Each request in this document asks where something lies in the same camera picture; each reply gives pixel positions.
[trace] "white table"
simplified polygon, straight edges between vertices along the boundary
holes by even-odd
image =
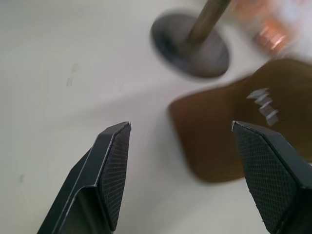
[[[231,66],[220,79],[161,61],[150,27],[186,0],[0,2],[0,232],[36,233],[69,170],[106,127],[131,121],[116,234],[266,234],[245,180],[199,182],[169,123],[177,97],[225,85],[266,59],[231,23],[218,29]]]

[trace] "round metal base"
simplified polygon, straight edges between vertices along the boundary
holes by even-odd
[[[212,31],[204,43],[191,52],[181,50],[195,21],[195,17],[183,14],[157,19],[151,29],[155,46],[169,63],[185,73],[203,78],[220,76],[228,70],[230,56],[216,31]]]

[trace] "small metal piece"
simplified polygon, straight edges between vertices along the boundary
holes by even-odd
[[[229,67],[229,51],[213,27],[230,0],[208,0],[198,19],[169,14],[151,29],[158,51],[178,69],[198,77],[217,77]]]

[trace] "metal rod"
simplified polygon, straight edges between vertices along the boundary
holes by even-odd
[[[202,44],[230,4],[231,0],[208,0],[199,14],[186,43]]]

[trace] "white surface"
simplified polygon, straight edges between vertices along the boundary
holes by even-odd
[[[265,61],[228,23],[232,62],[215,80],[189,78],[153,51],[167,9],[203,1],[2,0],[1,197],[4,234],[36,233],[69,170],[98,133],[131,121],[116,234],[266,234],[244,180],[198,182],[166,114],[173,99],[228,83]]]

